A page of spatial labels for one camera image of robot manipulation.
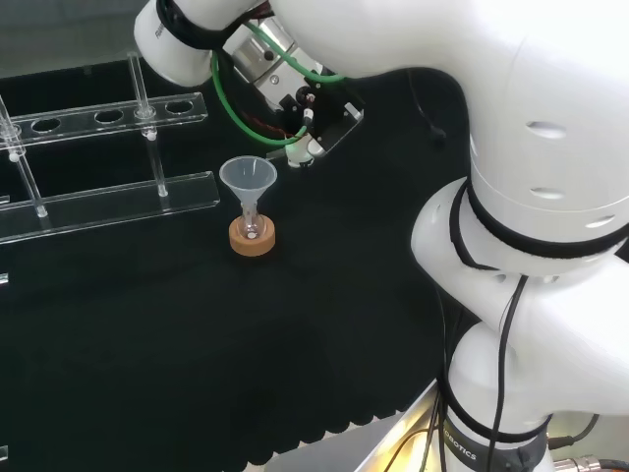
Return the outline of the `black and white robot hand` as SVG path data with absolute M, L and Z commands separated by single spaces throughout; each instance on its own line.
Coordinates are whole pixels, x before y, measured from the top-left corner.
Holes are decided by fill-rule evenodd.
M 292 168 L 308 167 L 329 154 L 363 120 L 365 103 L 347 80 L 309 56 L 275 18 L 250 20 L 229 39 L 233 72 L 261 100 L 261 112 L 245 112 L 257 132 L 288 140 L 310 116 L 305 134 L 273 150 Z

